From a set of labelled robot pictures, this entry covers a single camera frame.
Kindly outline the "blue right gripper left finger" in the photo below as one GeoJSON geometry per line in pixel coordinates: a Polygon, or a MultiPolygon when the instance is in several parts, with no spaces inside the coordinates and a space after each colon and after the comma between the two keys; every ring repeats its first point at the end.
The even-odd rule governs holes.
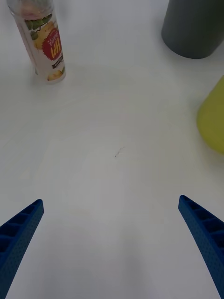
{"type": "Polygon", "coordinates": [[[37,199],[0,227],[1,299],[7,296],[43,214],[43,201],[37,199]]]}

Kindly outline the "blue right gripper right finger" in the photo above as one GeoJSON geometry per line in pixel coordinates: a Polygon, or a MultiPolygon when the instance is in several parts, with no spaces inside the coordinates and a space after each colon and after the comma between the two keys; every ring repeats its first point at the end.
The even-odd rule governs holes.
{"type": "Polygon", "coordinates": [[[178,209],[210,272],[220,298],[224,298],[224,223],[182,195],[178,209]]]}

